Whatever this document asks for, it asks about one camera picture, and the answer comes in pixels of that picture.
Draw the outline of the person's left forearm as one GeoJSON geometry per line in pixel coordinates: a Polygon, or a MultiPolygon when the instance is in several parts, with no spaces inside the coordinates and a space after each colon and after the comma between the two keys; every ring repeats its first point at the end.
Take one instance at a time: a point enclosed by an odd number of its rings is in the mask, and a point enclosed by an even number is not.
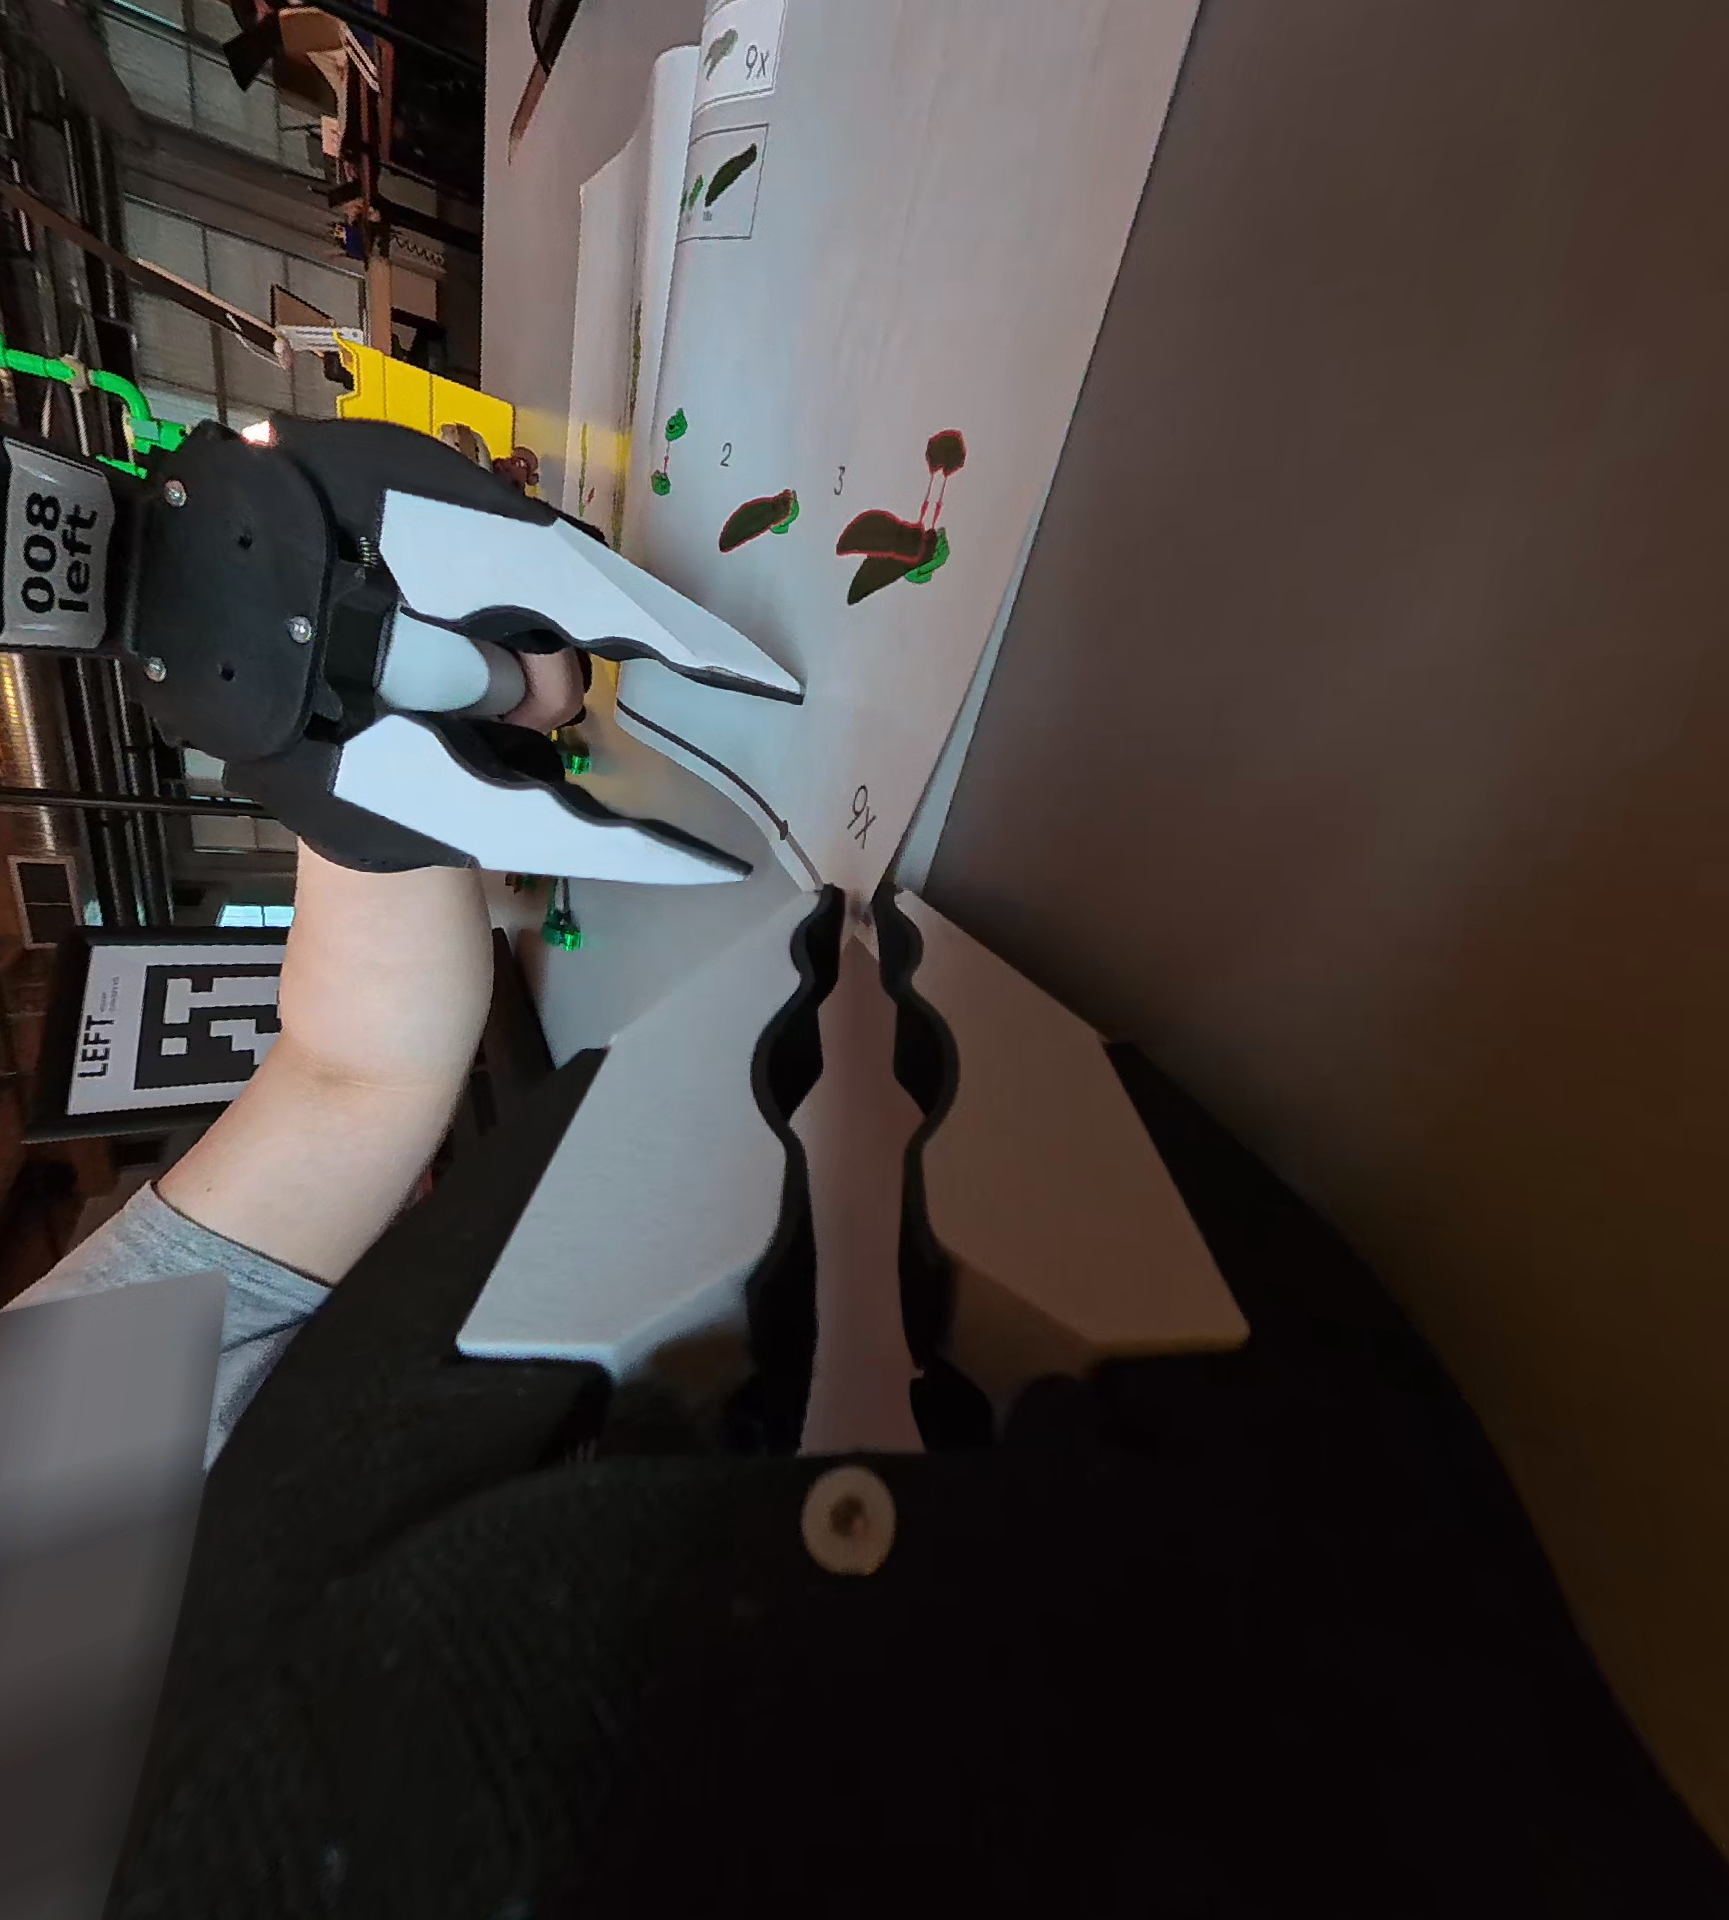
{"type": "Polygon", "coordinates": [[[201,1227],[336,1283],[440,1145],[492,998],[473,870],[349,870],[299,848],[281,1032],[252,1081],[156,1181],[201,1227]]]}

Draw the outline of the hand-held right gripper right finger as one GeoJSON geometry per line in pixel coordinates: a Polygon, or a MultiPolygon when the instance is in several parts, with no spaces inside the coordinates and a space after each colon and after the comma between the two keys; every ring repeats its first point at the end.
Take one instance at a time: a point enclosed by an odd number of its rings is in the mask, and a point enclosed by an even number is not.
{"type": "Polygon", "coordinates": [[[1039,1380],[1234,1352],[1251,1326],[1106,1039],[915,894],[875,900],[902,1157],[898,1292],[926,1450],[1039,1380]]]}

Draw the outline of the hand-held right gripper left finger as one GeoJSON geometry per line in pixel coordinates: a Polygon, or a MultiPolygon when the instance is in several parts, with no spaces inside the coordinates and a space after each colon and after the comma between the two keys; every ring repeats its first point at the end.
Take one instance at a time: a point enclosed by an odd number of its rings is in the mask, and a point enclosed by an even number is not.
{"type": "Polygon", "coordinates": [[[807,1150],[846,897],[797,896],[602,1052],[460,1332],[477,1359],[718,1392],[737,1452],[793,1453],[818,1342],[807,1150]]]}

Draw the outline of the yellow plastic bin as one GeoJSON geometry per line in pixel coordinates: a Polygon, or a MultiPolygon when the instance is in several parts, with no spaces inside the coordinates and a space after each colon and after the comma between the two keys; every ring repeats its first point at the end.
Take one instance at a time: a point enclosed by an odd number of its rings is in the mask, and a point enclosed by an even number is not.
{"type": "Polygon", "coordinates": [[[341,330],[334,340],[334,354],[349,373],[349,386],[336,397],[341,419],[393,421],[467,451],[483,443],[491,459],[512,453],[517,425],[508,399],[427,371],[341,330]]]}

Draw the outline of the black floor sign stand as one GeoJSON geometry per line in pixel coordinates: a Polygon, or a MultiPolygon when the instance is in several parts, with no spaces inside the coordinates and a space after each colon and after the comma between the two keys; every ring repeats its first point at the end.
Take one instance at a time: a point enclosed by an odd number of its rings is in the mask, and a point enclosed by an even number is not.
{"type": "Polygon", "coordinates": [[[281,926],[71,931],[23,1139],[139,1139],[210,1123],[277,1041],[286,940],[281,926]]]}

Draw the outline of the green lego leaves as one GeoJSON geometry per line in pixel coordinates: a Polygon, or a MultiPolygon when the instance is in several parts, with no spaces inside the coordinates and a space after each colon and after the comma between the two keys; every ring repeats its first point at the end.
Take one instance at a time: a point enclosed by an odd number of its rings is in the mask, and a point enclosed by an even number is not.
{"type": "MultiPolygon", "coordinates": [[[[517,730],[506,745],[511,748],[511,766],[535,781],[564,783],[584,778],[591,771],[591,752],[584,737],[583,715],[548,731],[517,730]]],[[[504,886],[517,894],[519,900],[543,904],[540,938],[548,948],[566,951],[583,948],[584,933],[572,908],[571,884],[564,876],[508,872],[504,886]]]]}

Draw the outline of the person's left hand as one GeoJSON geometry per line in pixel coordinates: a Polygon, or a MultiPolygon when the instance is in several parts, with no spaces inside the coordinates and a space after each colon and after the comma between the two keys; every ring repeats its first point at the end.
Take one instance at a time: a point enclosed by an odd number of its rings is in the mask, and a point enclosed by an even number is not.
{"type": "Polygon", "coordinates": [[[520,651],[523,696],[502,713],[511,726],[555,733],[581,721],[591,686],[588,658],[575,648],[520,651]]]}

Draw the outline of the person's printed grey shirt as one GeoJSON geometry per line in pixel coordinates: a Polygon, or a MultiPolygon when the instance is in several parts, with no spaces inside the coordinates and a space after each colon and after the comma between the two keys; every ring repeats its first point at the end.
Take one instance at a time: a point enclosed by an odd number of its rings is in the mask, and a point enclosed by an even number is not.
{"type": "Polygon", "coordinates": [[[204,1439],[210,1469],[297,1332],[328,1297],[324,1283],[190,1220],[146,1181],[4,1310],[204,1273],[225,1282],[204,1439]]]}

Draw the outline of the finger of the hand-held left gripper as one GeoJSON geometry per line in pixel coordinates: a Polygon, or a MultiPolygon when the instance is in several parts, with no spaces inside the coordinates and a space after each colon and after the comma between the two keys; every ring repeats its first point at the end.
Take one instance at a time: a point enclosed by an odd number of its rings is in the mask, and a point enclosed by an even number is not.
{"type": "Polygon", "coordinates": [[[418,491],[381,502],[379,556],[405,612],[491,638],[540,632],[586,656],[798,705],[802,683],[724,618],[566,518],[489,512],[418,491]]]}
{"type": "Polygon", "coordinates": [[[389,713],[341,745],[333,795],[489,870],[609,884],[737,884],[753,865],[571,780],[492,778],[434,719],[389,713]]]}

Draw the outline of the lego instruction booklet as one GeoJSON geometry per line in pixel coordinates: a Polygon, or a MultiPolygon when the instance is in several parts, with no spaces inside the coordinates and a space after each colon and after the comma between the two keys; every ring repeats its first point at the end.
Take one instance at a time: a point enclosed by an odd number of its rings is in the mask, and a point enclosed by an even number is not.
{"type": "Polygon", "coordinates": [[[703,3],[583,187],[563,504],[798,704],[612,671],[591,785],[747,857],[568,880],[557,1054],[789,889],[868,901],[1000,636],[1193,28],[1190,1],[703,3]]]}

